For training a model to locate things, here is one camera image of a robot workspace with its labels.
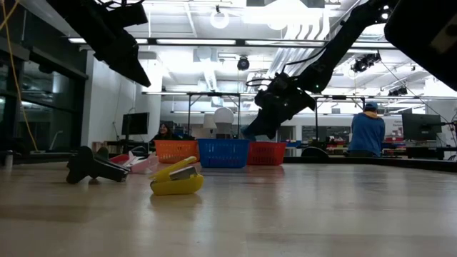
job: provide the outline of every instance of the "blue basket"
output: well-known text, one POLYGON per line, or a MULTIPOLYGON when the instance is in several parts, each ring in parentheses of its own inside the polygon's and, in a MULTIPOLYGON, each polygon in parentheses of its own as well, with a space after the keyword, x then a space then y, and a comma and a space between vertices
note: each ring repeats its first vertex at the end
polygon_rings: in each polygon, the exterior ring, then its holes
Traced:
POLYGON ((243 168, 248 161, 249 140, 198 139, 204 168, 243 168))

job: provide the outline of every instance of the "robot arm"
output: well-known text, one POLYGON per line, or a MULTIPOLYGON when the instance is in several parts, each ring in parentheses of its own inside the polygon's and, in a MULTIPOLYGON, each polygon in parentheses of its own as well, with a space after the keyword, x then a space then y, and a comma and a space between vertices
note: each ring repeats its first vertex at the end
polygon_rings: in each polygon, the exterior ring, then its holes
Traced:
POLYGON ((245 135, 267 135, 273 138, 278 127, 306 107, 314 110, 316 101, 305 91, 321 93, 329 83, 333 70, 367 26, 386 22, 396 1, 368 0, 357 6, 334 39, 324 47, 323 54, 303 73, 289 77, 277 74, 265 91, 260 90, 254 101, 261 107, 258 116, 244 131, 245 135))

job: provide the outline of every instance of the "person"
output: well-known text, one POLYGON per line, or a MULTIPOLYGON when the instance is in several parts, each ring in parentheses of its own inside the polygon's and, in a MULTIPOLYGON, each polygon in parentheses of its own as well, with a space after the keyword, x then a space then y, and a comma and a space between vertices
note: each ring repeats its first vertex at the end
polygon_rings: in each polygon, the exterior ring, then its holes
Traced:
POLYGON ((384 120, 377 114, 378 104, 368 102, 362 113, 352 119, 349 157, 379 157, 386 133, 384 120))
POLYGON ((180 138, 171 132, 171 129, 166 124, 161 124, 159 132, 150 141, 154 145, 154 140, 179 140, 180 138))

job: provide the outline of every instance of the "orange basket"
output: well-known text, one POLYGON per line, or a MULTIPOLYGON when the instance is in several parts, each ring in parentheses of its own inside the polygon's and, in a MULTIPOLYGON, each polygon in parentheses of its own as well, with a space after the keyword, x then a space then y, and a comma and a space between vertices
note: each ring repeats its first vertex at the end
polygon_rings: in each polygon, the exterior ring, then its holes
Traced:
POLYGON ((156 154, 160 163, 177 163, 195 156, 200 161, 199 142, 185 140, 154 140, 156 154))
POLYGON ((281 165, 287 143, 251 142, 249 144, 248 165, 281 165))

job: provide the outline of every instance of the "monitor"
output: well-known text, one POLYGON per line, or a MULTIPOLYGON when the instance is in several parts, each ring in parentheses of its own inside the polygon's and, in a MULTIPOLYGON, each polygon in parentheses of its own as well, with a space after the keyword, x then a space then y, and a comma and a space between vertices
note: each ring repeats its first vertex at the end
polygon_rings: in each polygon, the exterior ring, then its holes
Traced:
POLYGON ((123 135, 146 135, 148 133, 149 113, 125 114, 122 119, 123 135))
POLYGON ((441 117, 429 114, 401 114, 403 138, 407 140, 436 140, 441 132, 441 117))

